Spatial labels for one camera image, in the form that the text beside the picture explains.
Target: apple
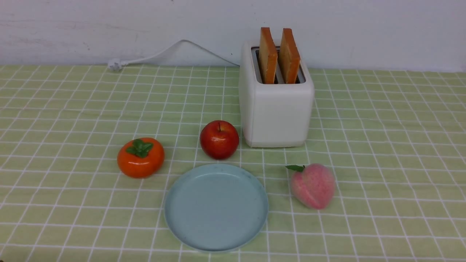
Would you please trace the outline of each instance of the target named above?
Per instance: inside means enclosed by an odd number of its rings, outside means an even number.
[[[335,177],[321,164],[287,165],[295,171],[291,178],[291,192],[305,206],[324,209],[335,194]]]
[[[211,158],[227,159],[236,152],[240,137],[236,128],[227,121],[214,120],[201,131],[202,150]]]

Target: wall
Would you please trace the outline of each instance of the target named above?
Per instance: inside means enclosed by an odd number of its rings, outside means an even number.
[[[293,29],[310,67],[466,70],[466,0],[1,0],[0,64],[106,63],[193,40],[239,62]],[[153,63],[228,65],[181,43]]]

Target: red apple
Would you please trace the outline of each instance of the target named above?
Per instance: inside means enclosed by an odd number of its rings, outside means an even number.
[[[240,144],[240,137],[232,124],[223,120],[215,120],[202,129],[200,144],[209,157],[222,160],[235,153]]]

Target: plate rim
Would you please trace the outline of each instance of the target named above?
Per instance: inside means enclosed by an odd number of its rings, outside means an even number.
[[[179,184],[179,183],[183,183],[183,181],[186,179],[186,177],[188,177],[191,173],[193,173],[194,170],[197,170],[197,169],[200,169],[201,167],[203,168],[206,168],[206,167],[209,167],[209,166],[228,166],[229,168],[235,168],[235,169],[238,169],[239,171],[243,171],[245,172],[246,174],[249,174],[250,176],[252,176],[254,178],[254,180],[259,183],[261,185],[261,194],[264,194],[265,196],[265,201],[264,201],[264,206],[266,208],[265,210],[265,216],[264,216],[264,219],[262,221],[262,223],[260,224],[260,227],[258,227],[257,229],[257,232],[255,232],[255,234],[249,238],[246,242],[234,247],[234,248],[229,248],[229,249],[224,249],[224,250],[205,250],[205,249],[199,249],[199,248],[196,248],[196,247],[193,247],[191,245],[188,245],[187,243],[185,243],[183,240],[181,240],[172,230],[172,228],[170,227],[170,223],[168,222],[168,219],[167,219],[167,212],[166,212],[166,203],[167,203],[167,200],[170,198],[170,194],[172,194],[172,190],[174,188],[174,186],[176,184]],[[265,190],[265,187],[263,184],[261,184],[261,182],[257,179],[256,176],[252,175],[249,171],[239,167],[239,166],[235,166],[235,165],[230,165],[230,164],[224,164],[224,163],[212,163],[212,164],[205,164],[205,165],[200,165],[200,166],[197,166],[193,169],[190,169],[188,170],[187,172],[185,172],[184,174],[182,174],[178,179],[176,179],[176,181],[172,184],[172,186],[170,187],[170,189],[168,190],[168,192],[166,193],[166,197],[164,199],[164,206],[163,206],[163,210],[164,210],[164,219],[165,219],[165,222],[167,224],[167,227],[168,229],[170,230],[170,232],[172,233],[173,236],[175,236],[176,239],[178,239],[182,244],[184,245],[187,245],[188,247],[198,251],[198,252],[202,252],[202,253],[227,253],[227,252],[231,252],[231,251],[235,251],[235,250],[238,250],[240,249],[241,247],[247,245],[248,243],[250,243],[252,240],[254,240],[260,233],[261,229],[264,228],[267,220],[268,220],[268,214],[269,214],[269,200],[268,200],[268,194],[267,194],[267,191]]]

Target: green leaf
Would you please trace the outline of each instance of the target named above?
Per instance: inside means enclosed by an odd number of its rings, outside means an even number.
[[[148,152],[141,151],[141,152],[136,153],[136,156],[143,159],[143,158],[147,157],[147,154],[148,154]]]
[[[306,168],[305,165],[287,165],[285,167],[289,170],[293,170],[297,172],[302,172]]]
[[[145,143],[142,146],[141,150],[144,151],[144,152],[149,152],[152,149],[153,146],[154,146],[153,143]]]
[[[138,138],[138,139],[134,139],[133,140],[133,146],[138,149],[138,150],[141,150],[141,147],[144,145],[144,142]]]
[[[137,150],[136,150],[136,148],[133,147],[133,146],[128,147],[128,148],[126,149],[126,151],[127,151],[128,153],[132,154],[132,155],[136,155],[136,154],[137,154]]]

